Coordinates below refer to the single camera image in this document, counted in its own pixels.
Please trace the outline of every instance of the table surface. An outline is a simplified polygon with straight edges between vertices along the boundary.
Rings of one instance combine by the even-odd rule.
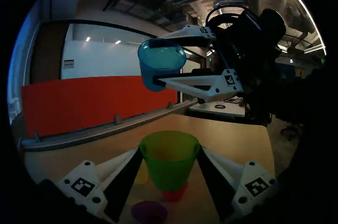
[[[83,160],[100,164],[134,148],[146,135],[164,130],[192,134],[201,145],[225,158],[239,164],[256,160],[267,171],[275,174],[272,148],[265,127],[177,114],[86,144],[53,151],[26,152],[25,165],[36,182],[45,178],[58,181]],[[197,161],[188,181],[189,186],[179,202],[161,202],[169,212],[167,223],[218,223],[218,215]],[[154,189],[149,177],[145,185],[133,185],[120,223],[135,223],[130,215],[131,207],[139,200],[150,199],[163,200],[161,192]]]
[[[224,105],[225,109],[217,109],[215,108],[216,105]],[[238,104],[228,103],[224,101],[213,101],[205,104],[195,104],[193,106],[190,106],[189,109],[197,112],[205,112],[222,116],[245,116],[245,107],[241,107]]]

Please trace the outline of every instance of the ceiling light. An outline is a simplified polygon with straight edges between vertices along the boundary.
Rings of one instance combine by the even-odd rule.
[[[325,46],[319,47],[319,48],[316,48],[316,49],[313,49],[313,50],[311,50],[311,51],[304,51],[304,54],[305,54],[305,53],[309,53],[309,52],[314,52],[314,51],[317,51],[317,50],[319,50],[319,49],[324,49],[324,48],[325,48]]]
[[[322,45],[323,45],[324,54],[325,54],[325,56],[326,56],[326,49],[325,49],[325,46],[324,46],[324,42],[323,42],[322,36],[320,35],[320,33],[319,33],[319,31],[318,31],[318,28],[317,28],[316,24],[314,23],[314,20],[313,20],[313,18],[312,18],[312,16],[311,16],[309,10],[306,8],[306,6],[305,6],[305,4],[304,4],[304,2],[303,2],[302,0],[298,0],[298,1],[299,1],[299,3],[303,6],[303,8],[305,9],[306,13],[308,14],[310,20],[312,21],[312,24],[313,24],[314,28],[316,29],[317,34],[318,34],[318,36],[319,36],[319,39],[320,39],[320,41],[321,41],[321,43],[322,43]]]
[[[185,52],[186,54],[192,55],[192,53],[191,53],[191,52],[188,52],[187,50],[184,50],[184,52]]]
[[[318,46],[322,46],[322,44],[318,44],[318,45],[316,45],[316,46],[313,46],[313,47],[311,47],[311,48],[307,48],[307,49],[305,49],[304,51],[306,52],[307,50],[310,50],[310,49],[316,48],[316,47],[318,47]]]
[[[281,49],[281,50],[284,50],[284,51],[286,51],[288,48],[286,48],[285,46],[283,46],[283,45],[279,45],[278,44],[278,47]]]

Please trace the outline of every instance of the plastic cup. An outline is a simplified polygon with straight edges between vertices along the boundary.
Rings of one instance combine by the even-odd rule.
[[[188,184],[189,182],[186,182],[185,185],[177,191],[162,191],[164,199],[170,202],[179,201],[183,197]]]
[[[188,133],[159,131],[146,136],[140,149],[155,186],[177,191],[187,183],[200,144]]]
[[[137,51],[143,84],[152,91],[165,87],[155,85],[153,77],[165,74],[178,74],[187,61],[187,56],[177,43],[153,38],[143,42]]]

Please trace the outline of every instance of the wooden table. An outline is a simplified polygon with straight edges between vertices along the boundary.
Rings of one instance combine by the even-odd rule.
[[[83,160],[96,164],[112,159],[137,146],[141,139],[155,131],[175,130],[194,135],[201,145],[239,164],[256,160],[270,173],[275,174],[270,139],[263,126],[236,124],[171,114],[132,130],[90,143],[45,152],[25,153],[25,165],[36,182],[44,178],[58,181]],[[152,190],[152,181],[147,187],[134,185],[120,223],[135,223],[130,208],[137,201],[161,200],[161,193]],[[189,187],[182,200],[165,203],[169,214],[167,223],[218,223],[218,215],[209,195],[205,180],[197,162],[189,177]]]

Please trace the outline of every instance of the orange wall panel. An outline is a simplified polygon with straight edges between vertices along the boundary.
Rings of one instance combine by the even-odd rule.
[[[177,91],[148,90],[141,76],[62,79],[22,87],[30,137],[48,136],[139,115],[177,103]]]

